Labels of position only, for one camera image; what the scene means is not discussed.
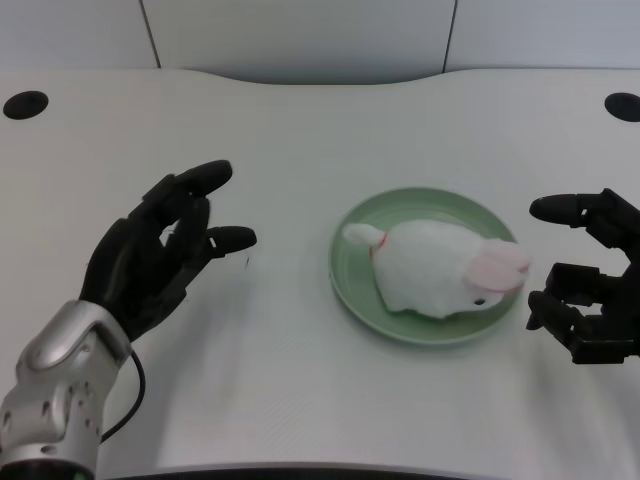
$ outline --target white wall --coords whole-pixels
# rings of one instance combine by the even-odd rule
[[[447,71],[640,68],[640,1],[459,0]]]
[[[144,0],[163,67],[267,83],[443,71],[455,0]],[[446,71],[640,68],[640,0],[458,0]],[[153,68],[139,0],[0,0],[0,69]]]
[[[145,0],[162,66],[263,83],[442,72],[454,0]]]
[[[156,67],[137,0],[2,0],[0,69]]]

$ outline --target silver robotic wrist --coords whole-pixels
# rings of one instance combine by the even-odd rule
[[[102,412],[131,343],[99,305],[64,304],[23,350],[0,407],[0,468],[48,459],[95,471]]]

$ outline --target black cable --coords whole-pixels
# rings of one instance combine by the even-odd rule
[[[136,370],[138,370],[138,379],[140,381],[140,386],[138,387],[138,398],[136,398],[135,403],[129,409],[127,414],[124,417],[122,417],[122,420],[120,420],[118,423],[116,423],[113,427],[111,427],[102,435],[102,439],[100,440],[100,443],[106,442],[115,433],[117,433],[118,430],[124,427],[127,424],[127,422],[131,420],[131,417],[133,417],[136,414],[136,412],[140,408],[140,405],[142,404],[142,400],[144,399],[144,392],[147,389],[147,380],[144,377],[144,369],[142,368],[142,363],[140,362],[138,355],[133,350],[131,351],[131,358],[133,359],[133,363],[136,364]]]

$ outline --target plate rim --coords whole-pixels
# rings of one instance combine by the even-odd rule
[[[395,192],[400,192],[400,191],[404,191],[404,190],[428,190],[431,192],[441,192],[441,193],[445,193],[447,195],[455,195],[457,197],[461,197],[471,203],[474,203],[478,206],[480,206],[481,208],[483,208],[484,210],[486,210],[487,212],[489,212],[493,217],[495,217],[501,224],[502,226],[505,228],[505,230],[509,233],[509,235],[511,236],[511,241],[518,243],[518,240],[516,238],[516,236],[514,235],[514,233],[511,231],[511,229],[509,228],[509,226],[495,213],[493,213],[493,211],[489,208],[487,208],[486,206],[484,206],[484,204],[473,200],[472,198],[467,197],[466,195],[461,195],[457,192],[453,192],[450,190],[444,190],[442,188],[433,188],[433,187],[424,187],[424,186],[413,186],[413,187],[399,187],[399,188],[392,188],[389,190],[383,190],[380,193],[377,193],[375,195],[372,195],[370,197],[365,198],[364,200],[362,200],[361,202],[359,202],[358,204],[356,204],[354,207],[352,207],[346,214],[344,214],[340,220],[338,221],[338,227],[334,230],[333,234],[331,235],[331,240],[330,240],[330,244],[329,244],[329,279],[331,280],[331,286],[333,288],[334,293],[338,296],[338,298],[340,298],[340,301],[342,302],[342,304],[347,308],[347,310],[349,310],[349,313],[355,317],[358,318],[358,320],[360,320],[362,323],[364,323],[365,325],[367,325],[369,328],[372,328],[373,330],[375,330],[376,332],[380,333],[381,335],[384,335],[388,338],[393,338],[395,340],[398,341],[402,341],[402,342],[406,342],[406,343],[411,343],[413,345],[424,345],[424,346],[432,346],[432,347],[437,347],[437,346],[447,346],[447,345],[454,345],[454,344],[462,344],[474,339],[478,339],[483,337],[484,335],[490,333],[491,331],[495,330],[496,328],[498,328],[500,325],[502,325],[502,323],[504,323],[506,321],[506,318],[508,317],[507,313],[509,311],[511,311],[515,305],[518,303],[518,301],[520,300],[520,297],[522,295],[522,288],[518,289],[515,293],[511,294],[512,295],[512,305],[511,308],[509,308],[509,310],[507,310],[507,312],[505,312],[504,315],[502,315],[500,318],[498,318],[494,323],[492,323],[491,325],[489,325],[486,328],[483,328],[482,330],[479,330],[478,332],[475,333],[471,333],[468,335],[465,335],[464,337],[456,337],[453,339],[448,339],[448,340],[419,340],[413,337],[406,337],[404,335],[401,334],[397,334],[394,332],[389,332],[383,328],[380,328],[377,324],[372,323],[371,321],[369,321],[364,315],[362,315],[357,309],[355,309],[353,307],[353,305],[351,305],[349,303],[349,301],[345,298],[345,296],[343,295],[343,293],[341,292],[341,290],[338,288],[337,284],[336,284],[336,279],[335,279],[335,274],[333,272],[333,266],[332,266],[332,253],[333,253],[333,249],[335,247],[335,238],[336,236],[339,234],[340,232],[340,226],[344,223],[344,221],[347,219],[347,217],[349,217],[349,215],[351,215],[352,212],[354,212],[355,210],[357,210],[358,208],[360,208],[362,205],[364,205],[365,203],[373,200],[374,198],[380,197],[382,195],[386,195],[386,194],[390,194],[390,193],[395,193]]]

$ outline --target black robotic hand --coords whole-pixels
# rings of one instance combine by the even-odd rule
[[[599,269],[556,263],[542,292],[531,292],[527,329],[546,328],[574,363],[622,363],[640,355],[640,211],[609,189],[599,195],[554,195],[536,200],[534,217],[586,231],[607,248],[619,248],[630,265],[621,277]],[[584,316],[570,305],[601,304]]]
[[[256,243],[249,228],[207,229],[206,195],[231,175],[229,162],[218,160],[163,178],[102,238],[89,262],[80,300],[108,310],[130,341],[167,318],[212,258]],[[176,222],[163,245],[160,235]]]

